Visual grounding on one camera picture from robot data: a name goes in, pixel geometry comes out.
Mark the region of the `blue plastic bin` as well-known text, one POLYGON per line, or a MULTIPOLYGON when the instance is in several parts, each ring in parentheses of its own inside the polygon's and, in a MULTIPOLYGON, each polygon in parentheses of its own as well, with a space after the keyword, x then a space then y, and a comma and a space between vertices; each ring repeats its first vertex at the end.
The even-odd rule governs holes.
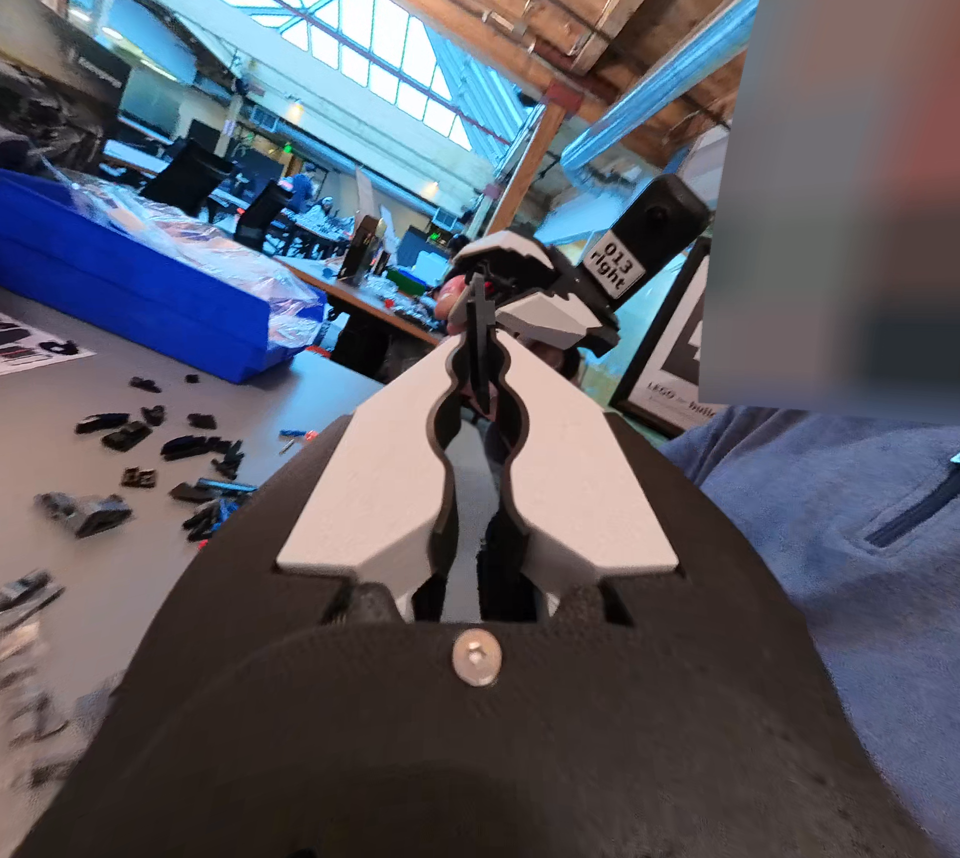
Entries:
POLYGON ((232 384, 291 360, 318 321, 270 336, 267 301, 83 216, 52 181, 3 170, 2 288, 232 384))

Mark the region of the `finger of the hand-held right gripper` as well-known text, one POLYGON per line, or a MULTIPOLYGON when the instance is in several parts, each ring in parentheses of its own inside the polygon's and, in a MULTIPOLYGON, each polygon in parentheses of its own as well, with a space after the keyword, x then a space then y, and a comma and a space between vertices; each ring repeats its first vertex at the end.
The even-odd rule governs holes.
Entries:
POLYGON ((498 288, 545 288, 557 279, 557 268, 537 240, 501 231, 466 245, 452 259, 452 277, 468 281, 475 272, 498 288))
POLYGON ((601 357, 618 346, 616 323, 601 319, 575 294, 529 293, 499 306, 495 321, 523 342, 567 351, 586 349, 601 357))

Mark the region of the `dark cloth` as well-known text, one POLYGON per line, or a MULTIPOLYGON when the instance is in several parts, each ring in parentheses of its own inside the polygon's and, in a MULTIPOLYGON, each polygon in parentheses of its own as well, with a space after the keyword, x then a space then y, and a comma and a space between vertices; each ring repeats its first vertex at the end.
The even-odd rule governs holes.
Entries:
POLYGON ((129 68, 86 59, 78 87, 7 56, 1 60, 1 168, 40 176, 48 167, 90 174, 101 163, 129 68))

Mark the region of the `scattered black lego pieces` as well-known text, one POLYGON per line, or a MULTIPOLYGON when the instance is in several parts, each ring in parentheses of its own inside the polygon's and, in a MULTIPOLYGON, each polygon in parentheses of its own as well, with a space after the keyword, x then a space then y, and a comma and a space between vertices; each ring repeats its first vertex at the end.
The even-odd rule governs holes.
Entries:
MULTIPOLYGON (((167 409, 160 404, 140 408, 138 419, 127 412, 97 412, 81 419, 75 426, 75 433, 78 436, 97 434, 108 451, 126 455, 159 429, 166 417, 167 409)), ((246 456, 242 440, 217 434, 218 421, 209 412, 189 412, 186 422, 191 432, 164 442, 159 457, 166 463, 195 457, 210 458, 213 477, 181 482, 169 491, 174 502, 192 508, 192 513, 182 522, 181 530, 186 542, 201 549, 250 502, 258 488, 238 478, 246 456)), ((134 514, 123 493, 79 498, 64 492, 46 492, 36 497, 35 504, 75 539, 119 528, 134 514)))

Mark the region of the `black office chair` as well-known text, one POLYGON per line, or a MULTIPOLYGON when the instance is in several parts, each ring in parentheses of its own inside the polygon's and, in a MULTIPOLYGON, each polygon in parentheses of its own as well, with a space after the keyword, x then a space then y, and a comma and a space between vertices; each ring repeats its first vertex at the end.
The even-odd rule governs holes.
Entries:
POLYGON ((210 195, 234 173, 234 163, 186 139, 170 164, 150 179, 139 196, 199 217, 210 195))
POLYGON ((288 181, 270 180, 255 200, 238 216, 232 239, 261 252, 268 231, 293 197, 288 181))

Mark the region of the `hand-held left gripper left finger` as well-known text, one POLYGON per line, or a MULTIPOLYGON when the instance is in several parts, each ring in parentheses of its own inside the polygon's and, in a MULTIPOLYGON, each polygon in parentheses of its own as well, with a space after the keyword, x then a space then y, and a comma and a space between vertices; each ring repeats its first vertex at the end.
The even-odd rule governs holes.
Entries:
POLYGON ((381 584, 437 622, 458 547, 447 448, 461 430, 467 339, 450 337, 354 411, 278 553, 282 573, 381 584))

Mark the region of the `wooden post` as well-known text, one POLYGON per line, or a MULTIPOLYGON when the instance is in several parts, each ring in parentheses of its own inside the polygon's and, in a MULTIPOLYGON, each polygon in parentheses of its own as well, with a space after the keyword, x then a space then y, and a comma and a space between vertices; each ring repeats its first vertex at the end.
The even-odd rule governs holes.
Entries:
POLYGON ((567 113, 567 108, 556 101, 549 101, 543 106, 533 135, 510 177, 506 190, 498 199, 494 215, 486 226, 485 235, 499 233, 511 226, 546 152, 565 122, 567 113))

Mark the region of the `wooden background table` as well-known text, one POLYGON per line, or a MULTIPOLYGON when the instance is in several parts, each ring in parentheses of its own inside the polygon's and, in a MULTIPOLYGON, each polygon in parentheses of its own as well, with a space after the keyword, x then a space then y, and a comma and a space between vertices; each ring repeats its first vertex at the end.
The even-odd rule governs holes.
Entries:
POLYGON ((444 336, 403 318, 396 309, 388 308, 385 300, 373 295, 365 286, 350 285, 346 280, 336 278, 329 262, 283 256, 274 259, 306 285, 323 291, 332 301, 345 306, 347 314, 365 315, 379 326, 409 336, 429 347, 436 347, 446 340, 444 336))

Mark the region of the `person's blue sweater torso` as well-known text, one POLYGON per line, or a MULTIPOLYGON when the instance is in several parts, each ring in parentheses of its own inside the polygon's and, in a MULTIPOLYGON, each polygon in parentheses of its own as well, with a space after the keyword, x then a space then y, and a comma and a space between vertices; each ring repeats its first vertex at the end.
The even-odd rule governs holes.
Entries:
POLYGON ((761 555, 877 770, 958 856, 958 425, 729 407, 660 451, 761 555))

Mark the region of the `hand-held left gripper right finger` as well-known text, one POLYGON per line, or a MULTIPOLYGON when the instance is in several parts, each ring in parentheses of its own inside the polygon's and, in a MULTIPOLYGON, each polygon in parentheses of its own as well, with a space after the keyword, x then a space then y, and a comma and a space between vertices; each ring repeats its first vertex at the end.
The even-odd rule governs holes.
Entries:
POLYGON ((606 412, 499 334, 496 427, 509 452, 487 528, 487 618, 534 621, 579 587, 680 563, 606 412))

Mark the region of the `framed poster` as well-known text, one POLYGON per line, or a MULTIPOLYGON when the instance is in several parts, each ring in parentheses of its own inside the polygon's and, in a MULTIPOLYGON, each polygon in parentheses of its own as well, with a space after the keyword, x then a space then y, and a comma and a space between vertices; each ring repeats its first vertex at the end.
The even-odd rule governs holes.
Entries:
POLYGON ((704 300, 713 241, 692 245, 623 378, 611 408, 673 439, 726 406, 700 399, 704 300))

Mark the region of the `large clear plastic bag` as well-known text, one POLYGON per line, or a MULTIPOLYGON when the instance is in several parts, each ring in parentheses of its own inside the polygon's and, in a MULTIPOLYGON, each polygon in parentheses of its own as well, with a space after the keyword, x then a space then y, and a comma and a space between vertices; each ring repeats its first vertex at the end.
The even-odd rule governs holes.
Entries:
POLYGON ((246 248, 225 231, 132 189, 67 171, 71 200, 88 219, 265 301, 268 343, 294 349, 316 343, 321 301, 291 270, 246 248))

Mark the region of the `silver ventilation duct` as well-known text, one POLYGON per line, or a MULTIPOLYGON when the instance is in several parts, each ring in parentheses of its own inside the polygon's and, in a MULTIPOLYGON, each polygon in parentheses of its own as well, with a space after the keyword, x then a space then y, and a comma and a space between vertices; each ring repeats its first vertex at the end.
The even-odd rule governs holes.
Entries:
POLYGON ((728 129, 726 120, 696 101, 691 91, 747 50, 760 1, 725 0, 569 144, 559 162, 570 184, 583 193, 601 193, 619 184, 619 179, 596 175, 592 161, 677 100, 728 129))

